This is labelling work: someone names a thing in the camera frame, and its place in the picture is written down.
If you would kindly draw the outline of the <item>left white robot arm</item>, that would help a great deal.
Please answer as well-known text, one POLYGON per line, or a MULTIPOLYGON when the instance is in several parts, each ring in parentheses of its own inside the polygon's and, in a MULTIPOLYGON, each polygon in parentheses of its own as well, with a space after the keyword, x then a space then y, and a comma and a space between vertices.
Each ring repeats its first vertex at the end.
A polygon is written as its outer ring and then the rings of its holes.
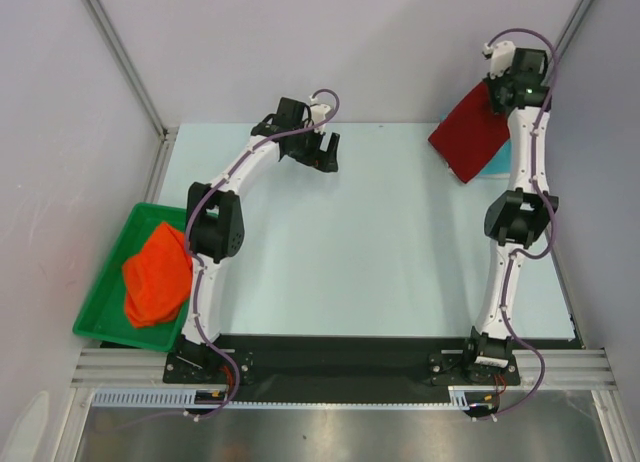
POLYGON ((277 110, 257 123, 247 145, 208 183, 188 190, 185 250, 193 262, 189 315, 181 330, 195 346, 214 342, 221 333, 222 289, 230 259, 245 239, 242 200, 258 178, 283 158, 324 173, 338 171, 340 135, 321 147, 326 125, 340 108, 338 94, 316 90, 308 102, 283 97, 277 110))

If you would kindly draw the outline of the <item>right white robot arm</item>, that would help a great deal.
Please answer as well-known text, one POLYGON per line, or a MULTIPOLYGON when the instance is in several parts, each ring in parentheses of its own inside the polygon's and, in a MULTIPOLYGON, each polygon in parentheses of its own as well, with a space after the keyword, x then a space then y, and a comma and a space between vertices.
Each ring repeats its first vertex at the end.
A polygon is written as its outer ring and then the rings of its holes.
POLYGON ((463 375, 484 383, 512 363, 512 313, 524 261, 537 256, 531 246, 553 224, 559 199, 549 191, 545 136, 550 119, 550 87, 545 83, 548 53, 510 41, 485 47, 490 61, 484 79, 492 111, 507 120, 512 145, 508 187, 487 209, 484 233, 490 239, 490 271, 485 299, 461 358, 463 375))

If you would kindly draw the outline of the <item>dark red t-shirt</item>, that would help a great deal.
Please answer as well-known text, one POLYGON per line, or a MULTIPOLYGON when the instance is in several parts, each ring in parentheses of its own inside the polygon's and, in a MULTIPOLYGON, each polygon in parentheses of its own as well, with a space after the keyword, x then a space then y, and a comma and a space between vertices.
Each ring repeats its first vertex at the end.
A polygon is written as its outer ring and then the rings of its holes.
POLYGON ((506 116, 491 107, 479 82, 439 123, 428 142, 463 184, 474 178, 507 178, 511 145, 506 116))

